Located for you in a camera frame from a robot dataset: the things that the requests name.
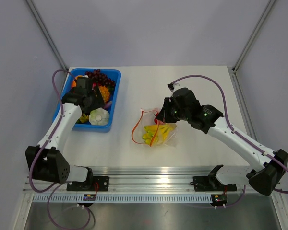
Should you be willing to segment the red bell pepper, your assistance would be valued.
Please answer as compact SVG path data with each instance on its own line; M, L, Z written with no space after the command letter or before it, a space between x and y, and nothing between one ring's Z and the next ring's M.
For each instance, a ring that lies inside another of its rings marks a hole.
M154 122L155 122L157 125L162 125L162 124L164 124L164 113L163 113L162 111L157 112L157 113L155 114Z

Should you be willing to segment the large yellow banana bunch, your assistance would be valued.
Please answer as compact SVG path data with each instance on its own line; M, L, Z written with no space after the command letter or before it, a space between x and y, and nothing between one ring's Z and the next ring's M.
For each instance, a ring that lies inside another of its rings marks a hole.
M142 139L149 146L164 144L168 141L176 130L175 124L164 123L162 125L146 125L144 126L144 134Z

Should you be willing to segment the clear zip top bag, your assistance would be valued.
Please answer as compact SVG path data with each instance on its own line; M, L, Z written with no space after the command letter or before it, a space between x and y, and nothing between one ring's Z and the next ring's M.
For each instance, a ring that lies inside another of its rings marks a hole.
M131 139L139 145L156 147L166 145L175 138L177 125L164 123L156 119L158 108L142 109L141 116L131 132Z

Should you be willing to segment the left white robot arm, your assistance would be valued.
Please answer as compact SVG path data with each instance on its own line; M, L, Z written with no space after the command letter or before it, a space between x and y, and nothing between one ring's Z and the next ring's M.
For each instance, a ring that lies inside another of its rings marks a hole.
M29 171L29 181L41 180L63 184L77 182L84 191L94 186L88 168L71 166L63 156L63 149L77 120L83 114L104 106L103 98L92 79L78 77L76 87L66 93L59 112L48 132L36 146L25 151Z

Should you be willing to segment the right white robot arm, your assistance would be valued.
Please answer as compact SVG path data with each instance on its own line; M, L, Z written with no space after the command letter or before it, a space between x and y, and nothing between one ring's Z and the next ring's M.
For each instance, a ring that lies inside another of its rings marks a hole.
M226 121L226 117L211 105L200 105L194 93L188 88L169 87L171 96L164 99L164 104L157 115L157 120L164 123L186 121L192 128L202 131L239 154L250 166L246 172L228 172L223 165L216 166L208 178L209 186L219 190L224 185L249 184L262 195L270 195L285 174L288 154L261 145L245 133L240 132Z

